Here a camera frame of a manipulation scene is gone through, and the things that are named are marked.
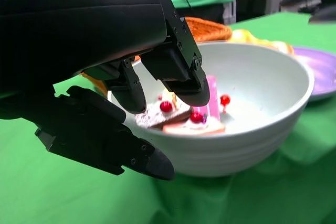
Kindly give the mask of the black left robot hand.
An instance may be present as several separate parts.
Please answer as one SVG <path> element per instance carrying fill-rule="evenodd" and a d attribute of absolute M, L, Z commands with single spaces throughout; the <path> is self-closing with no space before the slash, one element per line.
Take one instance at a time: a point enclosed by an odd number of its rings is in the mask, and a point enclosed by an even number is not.
<path fill-rule="evenodd" d="M 1 118 L 36 124 L 56 155 L 171 180 L 170 160 L 124 124 L 146 109 L 135 56 L 186 104 L 208 103 L 201 53 L 171 0 L 1 0 Z"/>

